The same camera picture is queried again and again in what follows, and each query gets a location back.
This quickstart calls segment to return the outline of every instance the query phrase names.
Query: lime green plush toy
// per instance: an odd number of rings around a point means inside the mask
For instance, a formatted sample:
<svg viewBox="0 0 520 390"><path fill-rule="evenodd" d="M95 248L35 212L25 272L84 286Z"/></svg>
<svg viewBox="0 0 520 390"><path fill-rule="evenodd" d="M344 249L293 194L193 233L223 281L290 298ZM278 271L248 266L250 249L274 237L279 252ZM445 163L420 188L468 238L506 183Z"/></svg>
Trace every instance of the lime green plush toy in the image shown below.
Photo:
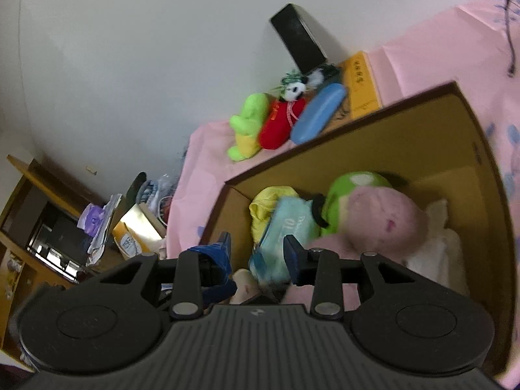
<svg viewBox="0 0 520 390"><path fill-rule="evenodd" d="M383 176L372 172L348 173L337 178L329 188L327 199L321 211L321 216L329 223L327 228L321 229L322 236L341 231L339 227L346 223L348 215L348 198L358 186L392 187Z"/></svg>
<svg viewBox="0 0 520 390"><path fill-rule="evenodd" d="M237 144L228 149L233 161L250 159L258 151L258 133L269 112L269 98L264 93L254 93L245 100L240 114L231 116L229 125L235 131Z"/></svg>

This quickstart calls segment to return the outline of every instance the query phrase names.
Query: pink stuffed toy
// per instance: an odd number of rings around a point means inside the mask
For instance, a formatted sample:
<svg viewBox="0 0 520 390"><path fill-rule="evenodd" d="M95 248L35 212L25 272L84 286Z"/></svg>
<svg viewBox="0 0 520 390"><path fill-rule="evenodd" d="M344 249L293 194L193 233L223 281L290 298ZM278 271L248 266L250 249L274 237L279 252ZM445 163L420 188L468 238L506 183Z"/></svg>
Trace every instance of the pink stuffed toy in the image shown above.
<svg viewBox="0 0 520 390"><path fill-rule="evenodd" d="M342 259L359 259L374 251L401 263L426 241L427 214L406 195L392 188L358 186L348 199L346 224L339 233L316 239L308 249L321 247L336 252ZM310 309L314 286L291 285L282 304L304 304ZM355 284L343 285L345 310L359 307Z"/></svg>
<svg viewBox="0 0 520 390"><path fill-rule="evenodd" d="M345 231L353 249L401 262L428 233L428 216L406 195L392 188L359 186L348 199Z"/></svg>

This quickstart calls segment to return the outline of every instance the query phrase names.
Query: panda head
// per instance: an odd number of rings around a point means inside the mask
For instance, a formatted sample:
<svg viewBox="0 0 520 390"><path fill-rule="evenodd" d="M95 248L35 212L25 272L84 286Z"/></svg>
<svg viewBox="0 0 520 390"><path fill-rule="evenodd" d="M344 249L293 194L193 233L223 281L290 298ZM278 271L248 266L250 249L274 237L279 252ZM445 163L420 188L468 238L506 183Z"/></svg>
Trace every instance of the panda head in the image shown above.
<svg viewBox="0 0 520 390"><path fill-rule="evenodd" d="M282 90L280 99L287 102L292 102L300 99L307 89L307 78L302 78L298 82L291 82L285 85Z"/></svg>

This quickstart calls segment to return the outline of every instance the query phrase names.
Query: light blue pouch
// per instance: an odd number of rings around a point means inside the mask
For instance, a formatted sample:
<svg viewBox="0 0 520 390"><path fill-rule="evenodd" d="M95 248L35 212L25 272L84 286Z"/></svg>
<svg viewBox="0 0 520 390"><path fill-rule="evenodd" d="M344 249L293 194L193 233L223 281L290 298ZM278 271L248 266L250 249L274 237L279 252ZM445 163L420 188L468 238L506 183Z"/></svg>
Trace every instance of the light blue pouch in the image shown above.
<svg viewBox="0 0 520 390"><path fill-rule="evenodd" d="M290 281L283 260L283 239L293 234L303 246L319 236L311 213L312 201L282 196L276 204L269 225L249 259L249 270L260 284Z"/></svg>

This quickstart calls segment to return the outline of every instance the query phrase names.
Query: purple package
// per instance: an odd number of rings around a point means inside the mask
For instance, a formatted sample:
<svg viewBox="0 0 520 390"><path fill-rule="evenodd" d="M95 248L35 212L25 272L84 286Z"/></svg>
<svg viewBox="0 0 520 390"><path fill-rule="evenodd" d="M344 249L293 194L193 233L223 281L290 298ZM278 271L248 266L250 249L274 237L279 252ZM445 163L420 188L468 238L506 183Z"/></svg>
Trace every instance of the purple package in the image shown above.
<svg viewBox="0 0 520 390"><path fill-rule="evenodd" d="M88 204L87 208L82 212L77 226L93 238L101 227L104 217L105 210L103 208L94 204Z"/></svg>

